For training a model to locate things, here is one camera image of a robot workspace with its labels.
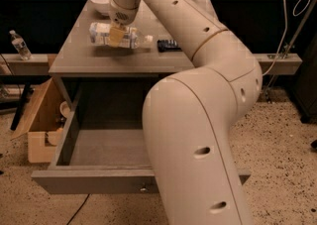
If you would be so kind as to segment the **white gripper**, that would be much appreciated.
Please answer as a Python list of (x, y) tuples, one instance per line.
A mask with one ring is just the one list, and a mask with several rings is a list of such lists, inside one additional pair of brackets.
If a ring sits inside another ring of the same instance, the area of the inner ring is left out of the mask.
[(118, 48), (127, 32), (127, 25), (134, 22), (138, 8), (126, 9), (111, 0), (109, 5), (109, 17), (112, 21), (109, 30), (109, 45)]

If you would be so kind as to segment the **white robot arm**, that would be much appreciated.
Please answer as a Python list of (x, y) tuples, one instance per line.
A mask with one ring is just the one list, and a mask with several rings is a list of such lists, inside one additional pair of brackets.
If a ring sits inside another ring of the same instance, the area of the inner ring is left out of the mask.
[(169, 225), (254, 225), (228, 142), (259, 98), (249, 49), (192, 0), (111, 0), (134, 17), (145, 2), (192, 62), (149, 91), (143, 130)]

